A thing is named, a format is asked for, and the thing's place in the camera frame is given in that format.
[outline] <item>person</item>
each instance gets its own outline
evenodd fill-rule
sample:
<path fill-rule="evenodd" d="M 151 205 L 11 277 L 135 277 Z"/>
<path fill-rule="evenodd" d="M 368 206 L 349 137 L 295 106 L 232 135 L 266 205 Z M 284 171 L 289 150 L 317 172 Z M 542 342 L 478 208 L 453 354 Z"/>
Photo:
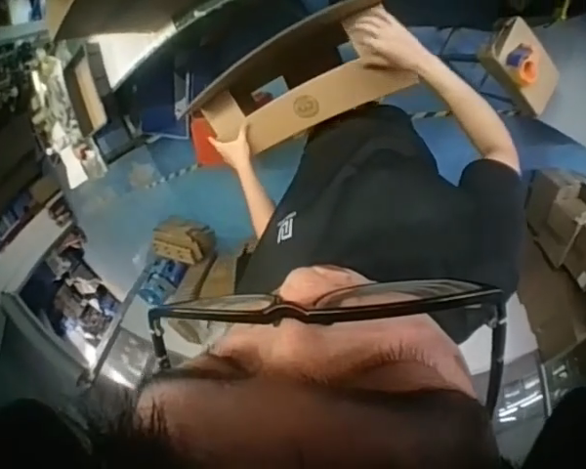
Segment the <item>person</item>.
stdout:
<path fill-rule="evenodd" d="M 231 300 L 254 308 L 264 296 L 247 294 L 269 293 L 297 316 L 233 325 L 206 353 L 147 379 L 127 417 L 90 424 L 86 439 L 65 437 L 59 419 L 31 403 L 18 410 L 26 424 L 8 415 L 12 427 L 45 428 L 54 450 L 80 455 L 61 462 L 80 467 L 503 466 L 457 345 L 482 314 L 302 320 L 326 305 L 416 304 L 443 278 L 506 297 L 517 284 L 521 179 L 504 124 L 382 7 L 353 28 L 373 52 L 369 66 L 416 72 L 452 109 L 481 154 L 460 184 L 439 175 L 395 107 L 365 106 L 315 129 L 277 207 L 252 169 L 247 129 L 213 142 L 239 176 L 260 239 Z M 413 279 L 424 288 L 393 289 Z M 230 298 L 213 301 L 226 311 Z M 41 454 L 33 437 L 9 441 Z"/>

